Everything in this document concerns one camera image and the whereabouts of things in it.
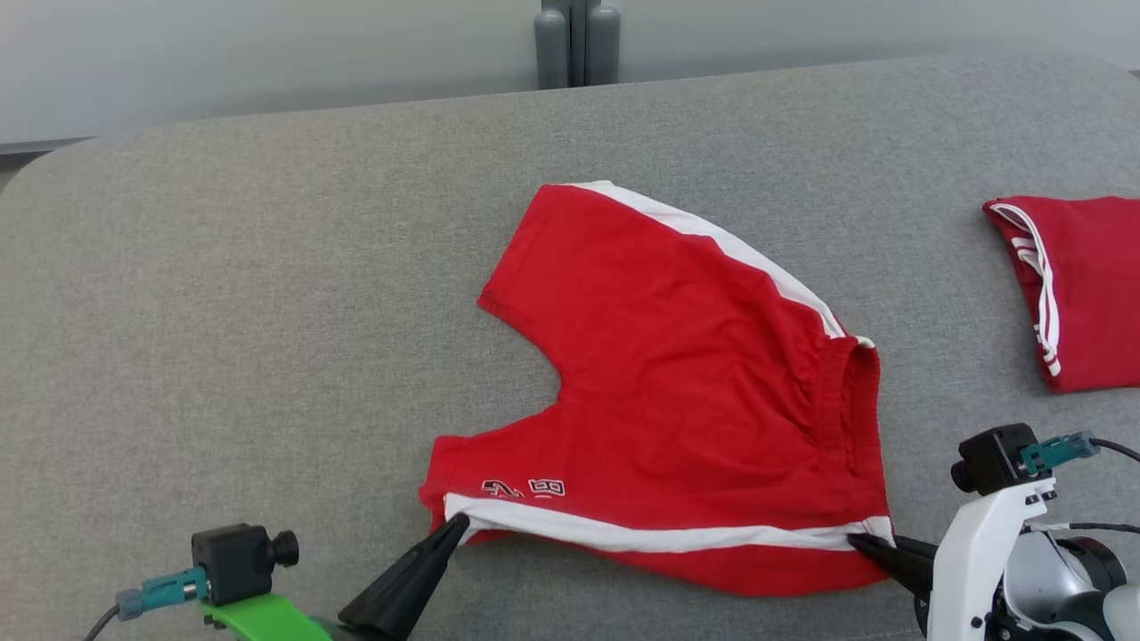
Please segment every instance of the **folded red cloth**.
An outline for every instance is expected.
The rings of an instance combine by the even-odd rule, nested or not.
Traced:
[[[1140,200],[1012,196],[983,210],[1008,242],[1049,388],[1140,386]]]

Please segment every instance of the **cable connector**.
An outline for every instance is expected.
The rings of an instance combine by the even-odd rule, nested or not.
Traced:
[[[1090,443],[1097,438],[1089,430],[1051,438],[1044,443],[1021,449],[1021,463],[1029,476],[1052,470],[1075,459],[1088,459],[1100,454],[1100,447]]]
[[[178,606],[210,597],[205,569],[196,566],[178,574],[160,576],[142,582],[140,590],[123,590],[115,594],[119,605],[119,620],[125,622],[142,616],[142,612]]]

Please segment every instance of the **white piping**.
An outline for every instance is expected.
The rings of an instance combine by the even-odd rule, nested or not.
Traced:
[[[725,255],[767,273],[767,275],[772,278],[772,282],[775,284],[776,291],[780,292],[780,295],[814,309],[820,315],[820,319],[823,323],[823,331],[829,336],[836,339],[847,335],[847,332],[844,331],[842,325],[840,325],[839,320],[836,319],[831,309],[829,309],[828,306],[820,300],[820,297],[815,295],[815,292],[807,289],[804,283],[800,283],[795,276],[785,271],[771,259],[749,246],[748,243],[741,241],[725,229],[712,225],[699,216],[689,213],[687,211],[682,211],[677,208],[660,203],[653,198],[643,196],[637,192],[618,187],[609,180],[597,180],[595,182],[581,182],[569,186],[602,194],[603,196],[636,210],[667,227],[671,227],[673,229],[681,232],[682,234],[708,236],[712,238]],[[874,343],[872,343],[870,339],[864,336],[856,338],[858,338],[861,346],[874,347]]]
[[[1034,328],[1037,331],[1037,342],[1044,351],[1045,367],[1050,375],[1056,376],[1061,373],[1061,362],[1057,355],[1061,340],[1061,323],[1057,297],[1053,294],[1053,270],[1049,265],[1045,243],[1033,219],[1021,208],[1008,203],[994,203],[990,209],[1010,225],[1033,236],[1012,238],[1011,244],[1017,250],[1017,257],[1041,276],[1041,298],[1037,300],[1037,324]]]
[[[450,519],[459,512],[471,519],[471,527],[463,537],[464,543],[477,532],[486,529],[521,532],[604,552],[681,553],[741,545],[850,551],[854,547],[847,544],[847,535],[856,533],[894,541],[889,517],[871,517],[833,527],[804,529],[763,525],[634,529],[503,498],[473,498],[455,493],[445,495],[445,518]]]

